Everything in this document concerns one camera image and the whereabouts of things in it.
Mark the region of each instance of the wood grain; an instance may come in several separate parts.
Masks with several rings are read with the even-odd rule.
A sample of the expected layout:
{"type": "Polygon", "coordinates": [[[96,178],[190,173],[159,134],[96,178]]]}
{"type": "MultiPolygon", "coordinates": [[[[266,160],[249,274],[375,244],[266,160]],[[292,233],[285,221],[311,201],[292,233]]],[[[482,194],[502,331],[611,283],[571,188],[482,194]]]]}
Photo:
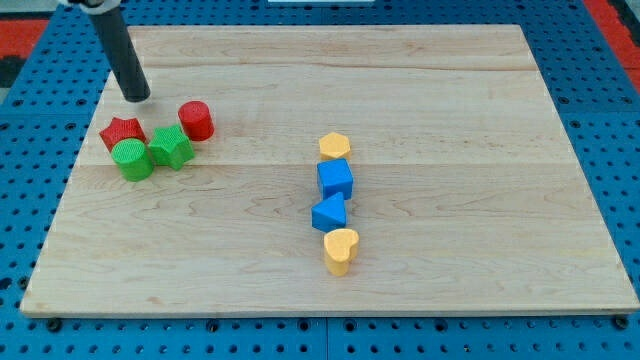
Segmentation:
{"type": "Polygon", "coordinates": [[[22,310],[33,317],[491,316],[639,308],[517,26],[132,28],[144,104],[110,77],[22,310]],[[199,99],[180,172],[123,181],[97,132],[199,99]],[[348,135],[360,234],[323,264],[318,138],[348,135]]]}

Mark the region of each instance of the yellow heart block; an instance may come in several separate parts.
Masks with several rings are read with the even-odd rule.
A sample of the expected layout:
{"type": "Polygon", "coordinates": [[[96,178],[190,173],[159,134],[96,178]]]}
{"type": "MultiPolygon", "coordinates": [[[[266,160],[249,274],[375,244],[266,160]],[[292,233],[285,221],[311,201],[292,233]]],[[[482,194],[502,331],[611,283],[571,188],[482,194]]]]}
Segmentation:
{"type": "Polygon", "coordinates": [[[348,137],[332,132],[321,137],[319,143],[320,160],[351,159],[351,144],[348,137]]]}
{"type": "Polygon", "coordinates": [[[330,273],[344,276],[358,255],[360,236],[352,229],[336,229],[324,235],[324,263],[330,273]]]}

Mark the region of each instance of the blue block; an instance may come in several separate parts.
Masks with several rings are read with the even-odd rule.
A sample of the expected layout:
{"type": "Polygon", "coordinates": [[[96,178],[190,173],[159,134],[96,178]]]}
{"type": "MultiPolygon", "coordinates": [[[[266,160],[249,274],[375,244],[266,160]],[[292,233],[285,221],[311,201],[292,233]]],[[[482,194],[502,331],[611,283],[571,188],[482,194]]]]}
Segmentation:
{"type": "Polygon", "coordinates": [[[347,210],[344,207],[344,195],[334,194],[311,208],[311,226],[329,232],[347,226],[347,210]]]}
{"type": "Polygon", "coordinates": [[[336,159],[318,164],[318,188],[323,199],[341,192],[344,199],[351,199],[353,175],[345,159],[336,159]]]}

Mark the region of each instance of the triangular prism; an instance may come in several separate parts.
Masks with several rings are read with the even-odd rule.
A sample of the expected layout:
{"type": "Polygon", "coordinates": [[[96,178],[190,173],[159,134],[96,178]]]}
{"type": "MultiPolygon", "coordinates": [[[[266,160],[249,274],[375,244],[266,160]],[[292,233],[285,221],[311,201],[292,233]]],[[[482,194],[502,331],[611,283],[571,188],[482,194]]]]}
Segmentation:
{"type": "Polygon", "coordinates": [[[341,192],[311,208],[311,226],[324,232],[347,226],[347,209],[341,192]]]}

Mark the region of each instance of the green cylinder block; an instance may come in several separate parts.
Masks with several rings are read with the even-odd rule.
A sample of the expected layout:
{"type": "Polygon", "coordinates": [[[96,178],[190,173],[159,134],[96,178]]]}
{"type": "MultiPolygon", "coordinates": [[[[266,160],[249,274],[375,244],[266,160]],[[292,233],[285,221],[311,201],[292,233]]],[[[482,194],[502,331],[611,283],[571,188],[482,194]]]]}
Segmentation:
{"type": "Polygon", "coordinates": [[[118,165],[122,177],[128,181],[144,180],[153,172],[153,162],[146,145],[138,139],[125,139],[116,144],[111,158],[118,165]]]}

